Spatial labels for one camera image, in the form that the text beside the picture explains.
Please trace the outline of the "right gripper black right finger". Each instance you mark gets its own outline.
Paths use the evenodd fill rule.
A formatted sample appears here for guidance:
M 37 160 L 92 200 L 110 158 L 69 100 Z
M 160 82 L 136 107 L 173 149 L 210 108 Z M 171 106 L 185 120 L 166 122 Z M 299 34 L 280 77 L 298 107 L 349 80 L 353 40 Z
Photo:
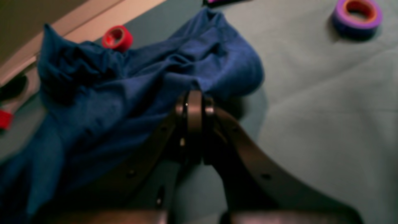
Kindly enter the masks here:
M 266 155 L 238 121 L 204 100 L 205 133 L 215 144 L 205 153 L 223 180 L 230 210 L 303 210 L 357 215 L 357 211 L 304 184 Z

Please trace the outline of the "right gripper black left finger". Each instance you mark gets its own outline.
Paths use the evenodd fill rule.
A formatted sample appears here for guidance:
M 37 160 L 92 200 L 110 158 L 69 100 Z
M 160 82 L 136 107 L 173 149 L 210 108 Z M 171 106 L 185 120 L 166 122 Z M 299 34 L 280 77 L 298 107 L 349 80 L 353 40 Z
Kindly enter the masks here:
M 78 192 L 87 209 L 164 209 L 170 206 L 186 159 L 200 162 L 203 95 L 190 91 L 131 156 Z

